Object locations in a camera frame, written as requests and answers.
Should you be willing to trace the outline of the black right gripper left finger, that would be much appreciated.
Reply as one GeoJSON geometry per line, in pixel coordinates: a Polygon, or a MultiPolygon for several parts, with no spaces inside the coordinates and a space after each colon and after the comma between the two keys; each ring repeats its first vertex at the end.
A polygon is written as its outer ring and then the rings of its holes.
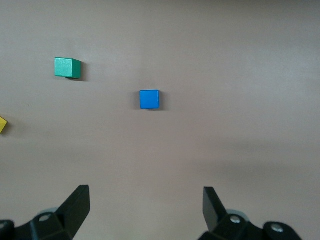
{"type": "Polygon", "coordinates": [[[91,210],[90,187],[80,185],[54,212],[45,211],[16,227],[9,219],[0,221],[2,240],[72,240],[91,210]]]}

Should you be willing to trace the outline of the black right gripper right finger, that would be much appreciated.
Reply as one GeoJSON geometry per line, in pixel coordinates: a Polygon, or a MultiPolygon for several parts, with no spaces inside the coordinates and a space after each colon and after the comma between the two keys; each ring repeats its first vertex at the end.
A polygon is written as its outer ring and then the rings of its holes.
{"type": "Polygon", "coordinates": [[[203,188],[202,212],[208,231],[201,240],[300,240],[289,225],[269,221],[259,228],[238,212],[230,213],[213,187],[203,188]]]}

